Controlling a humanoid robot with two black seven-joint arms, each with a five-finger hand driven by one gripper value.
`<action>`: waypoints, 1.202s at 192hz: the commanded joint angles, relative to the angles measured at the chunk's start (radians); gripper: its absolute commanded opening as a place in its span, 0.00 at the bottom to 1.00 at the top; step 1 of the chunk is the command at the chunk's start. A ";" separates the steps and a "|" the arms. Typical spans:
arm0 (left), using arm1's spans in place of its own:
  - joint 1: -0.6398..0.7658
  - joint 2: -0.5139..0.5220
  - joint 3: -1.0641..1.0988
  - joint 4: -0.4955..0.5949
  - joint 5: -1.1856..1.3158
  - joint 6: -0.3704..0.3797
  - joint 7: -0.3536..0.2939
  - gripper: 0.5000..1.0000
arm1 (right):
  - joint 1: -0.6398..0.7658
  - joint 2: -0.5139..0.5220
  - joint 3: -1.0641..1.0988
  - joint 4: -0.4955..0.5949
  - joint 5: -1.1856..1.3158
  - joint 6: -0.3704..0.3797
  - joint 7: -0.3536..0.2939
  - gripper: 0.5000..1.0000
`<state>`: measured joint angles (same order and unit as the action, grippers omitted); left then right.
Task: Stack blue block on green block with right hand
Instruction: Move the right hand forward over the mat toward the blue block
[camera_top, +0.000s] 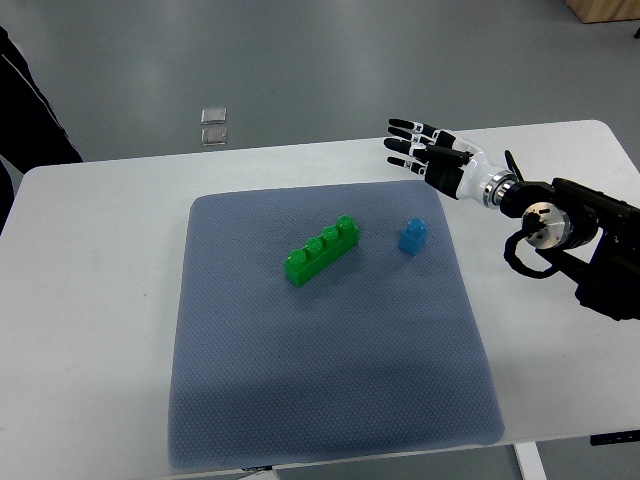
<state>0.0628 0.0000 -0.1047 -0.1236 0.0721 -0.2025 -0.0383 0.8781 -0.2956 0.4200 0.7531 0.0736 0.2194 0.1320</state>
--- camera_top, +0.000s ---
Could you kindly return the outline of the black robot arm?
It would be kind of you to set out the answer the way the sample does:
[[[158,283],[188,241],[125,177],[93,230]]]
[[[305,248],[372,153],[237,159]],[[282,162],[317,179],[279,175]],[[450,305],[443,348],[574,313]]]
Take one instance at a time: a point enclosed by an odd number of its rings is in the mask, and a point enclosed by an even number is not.
[[[517,273],[546,279],[561,272],[575,282],[585,308],[616,321],[639,318],[639,209],[574,181],[524,180],[510,151],[516,182],[499,209],[521,227],[505,242]]]

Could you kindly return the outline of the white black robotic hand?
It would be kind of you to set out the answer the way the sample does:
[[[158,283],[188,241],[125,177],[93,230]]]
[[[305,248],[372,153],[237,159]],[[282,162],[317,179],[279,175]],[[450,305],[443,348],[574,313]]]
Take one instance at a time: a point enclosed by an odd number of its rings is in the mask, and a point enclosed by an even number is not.
[[[516,173],[492,163],[473,142],[426,123],[391,119],[384,146],[387,158],[420,176],[427,185],[456,200],[475,200],[496,209],[501,194],[518,181]]]

